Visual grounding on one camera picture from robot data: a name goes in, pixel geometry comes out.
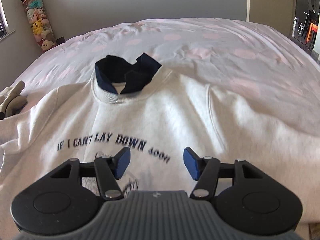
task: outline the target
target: bed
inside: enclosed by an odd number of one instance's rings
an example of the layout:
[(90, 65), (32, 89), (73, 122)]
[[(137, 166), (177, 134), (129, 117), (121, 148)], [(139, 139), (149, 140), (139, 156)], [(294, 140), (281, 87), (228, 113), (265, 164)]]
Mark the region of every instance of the bed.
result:
[(106, 55), (134, 63), (143, 52), (200, 82), (239, 93), (259, 113), (320, 136), (319, 65), (271, 27), (227, 19), (149, 19), (71, 38), (17, 78), (14, 84), (26, 84), (22, 111), (56, 87), (89, 80), (95, 62)]

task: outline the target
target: gray gripper base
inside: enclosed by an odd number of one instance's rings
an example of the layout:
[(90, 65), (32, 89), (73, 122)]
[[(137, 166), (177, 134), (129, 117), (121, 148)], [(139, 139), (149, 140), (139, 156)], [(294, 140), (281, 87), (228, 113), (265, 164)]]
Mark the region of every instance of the gray gripper base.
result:
[(302, 240), (293, 231), (253, 236), (226, 224), (207, 201), (185, 191), (132, 191), (127, 198), (105, 202), (82, 228), (60, 236), (21, 232), (15, 240)]

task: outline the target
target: ribbed collar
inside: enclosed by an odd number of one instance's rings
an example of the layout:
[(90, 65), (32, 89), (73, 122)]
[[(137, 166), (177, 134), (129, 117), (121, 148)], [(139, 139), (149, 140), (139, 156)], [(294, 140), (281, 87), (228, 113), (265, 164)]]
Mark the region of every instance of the ribbed collar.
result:
[(139, 101), (151, 96), (156, 90), (165, 83), (172, 73), (172, 70), (166, 67), (161, 67), (141, 91), (127, 94), (115, 94), (102, 89), (97, 82), (96, 75), (91, 79), (91, 89), (97, 100), (106, 104), (121, 105), (129, 102)]
[(141, 91), (160, 67), (160, 63), (145, 53), (133, 65), (123, 58), (108, 55), (95, 64), (95, 71), (101, 89), (118, 94), (112, 83), (126, 82), (120, 94), (128, 94)]

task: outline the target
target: beige cloth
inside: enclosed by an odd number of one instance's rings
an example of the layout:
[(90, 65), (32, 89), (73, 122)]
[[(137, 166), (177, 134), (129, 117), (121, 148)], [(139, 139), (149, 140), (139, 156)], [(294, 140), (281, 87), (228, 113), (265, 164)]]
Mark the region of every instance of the beige cloth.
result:
[(310, 240), (310, 233), (309, 233), (309, 225), (299, 223), (296, 230), (296, 234), (298, 234), (303, 240)]
[(19, 81), (14, 87), (7, 87), (0, 92), (0, 113), (4, 117), (12, 116), (27, 103), (27, 98), (20, 93), (25, 88), (25, 83)]

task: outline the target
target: white sweatshirt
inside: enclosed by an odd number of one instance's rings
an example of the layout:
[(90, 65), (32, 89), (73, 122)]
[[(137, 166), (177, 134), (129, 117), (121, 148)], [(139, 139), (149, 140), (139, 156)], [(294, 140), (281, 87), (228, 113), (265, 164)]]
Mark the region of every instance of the white sweatshirt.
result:
[[(118, 181), (125, 192), (185, 190), (183, 150), (225, 163), (246, 159), (301, 199), (304, 221), (319, 221), (320, 140), (254, 112), (241, 96), (161, 67), (141, 92), (112, 94), (95, 77), (59, 87), (28, 112), (0, 121), (0, 238), (18, 230), (10, 215), (21, 190), (69, 158), (131, 149)], [(93, 191), (95, 184), (86, 182)]]

